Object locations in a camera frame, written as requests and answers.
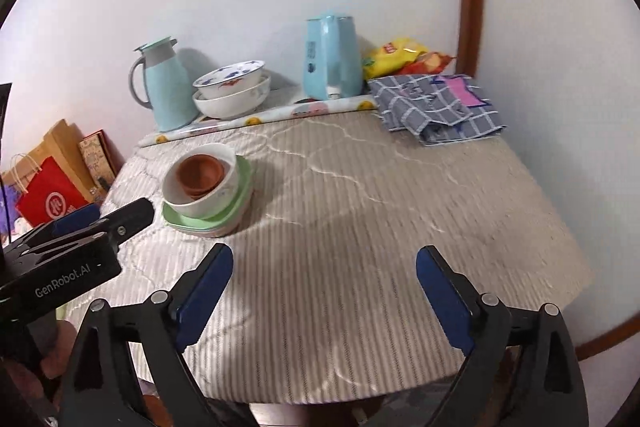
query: blue patterned bowl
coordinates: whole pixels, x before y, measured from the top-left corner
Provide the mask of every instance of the blue patterned bowl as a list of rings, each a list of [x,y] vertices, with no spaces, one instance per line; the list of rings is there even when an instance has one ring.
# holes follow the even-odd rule
[[[262,76],[262,60],[248,60],[204,74],[193,83],[207,100],[255,87]]]
[[[257,86],[209,100],[197,92],[193,95],[193,103],[203,115],[209,118],[230,120],[252,112],[267,98],[270,87],[271,77],[268,73],[264,73]]]

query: brown bowl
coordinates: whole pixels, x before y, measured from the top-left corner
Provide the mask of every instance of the brown bowl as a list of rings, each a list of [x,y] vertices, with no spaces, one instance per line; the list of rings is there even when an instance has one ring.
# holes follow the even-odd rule
[[[184,193],[193,200],[209,194],[225,177],[222,162],[208,154],[189,156],[175,171]]]

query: table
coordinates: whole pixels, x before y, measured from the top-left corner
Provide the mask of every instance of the table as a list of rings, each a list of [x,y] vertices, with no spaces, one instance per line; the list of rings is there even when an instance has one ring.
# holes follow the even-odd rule
[[[207,396],[265,403],[347,401],[455,373],[452,349],[415,278],[434,244],[481,293],[561,309],[591,280],[562,220],[501,137],[423,147],[372,112],[223,131],[139,149],[104,204],[139,197],[153,224],[122,245],[123,272],[68,306],[79,325],[98,296],[142,301],[172,286],[216,240],[167,227],[163,175],[179,156],[224,142],[254,168],[255,192],[225,237],[235,268],[184,358]],[[150,379],[141,349],[138,374]]]

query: light blue electric kettle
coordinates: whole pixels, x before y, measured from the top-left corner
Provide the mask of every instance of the light blue electric kettle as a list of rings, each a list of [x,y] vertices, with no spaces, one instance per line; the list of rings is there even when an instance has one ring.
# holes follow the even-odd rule
[[[175,56],[177,40],[165,37],[136,48],[142,57],[129,71],[129,90],[142,107],[154,112],[158,131],[171,131],[191,123],[199,111],[193,103],[193,86],[187,71]],[[148,102],[140,100],[133,87],[133,71],[143,65],[142,75]]]
[[[353,17],[329,12],[307,20],[306,29],[306,95],[316,100],[359,95],[362,60]]]

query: metal screw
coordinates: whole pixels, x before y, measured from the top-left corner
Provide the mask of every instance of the metal screw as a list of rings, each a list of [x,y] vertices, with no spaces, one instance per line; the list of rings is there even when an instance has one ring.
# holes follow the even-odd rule
[[[99,312],[102,308],[104,308],[104,305],[106,304],[106,302],[107,301],[104,299],[95,299],[94,302],[89,304],[89,309],[92,312]]]
[[[500,302],[500,299],[498,299],[492,293],[485,293],[482,296],[482,302],[484,302],[484,304],[486,304],[487,306],[497,306],[498,302]]]
[[[556,315],[558,315],[560,313],[560,310],[558,309],[558,306],[556,306],[555,304],[547,303],[547,304],[545,304],[545,312],[548,315],[551,315],[552,317],[555,317]]]
[[[151,302],[153,302],[153,304],[162,304],[168,298],[169,294],[164,290],[158,290],[151,294]]]

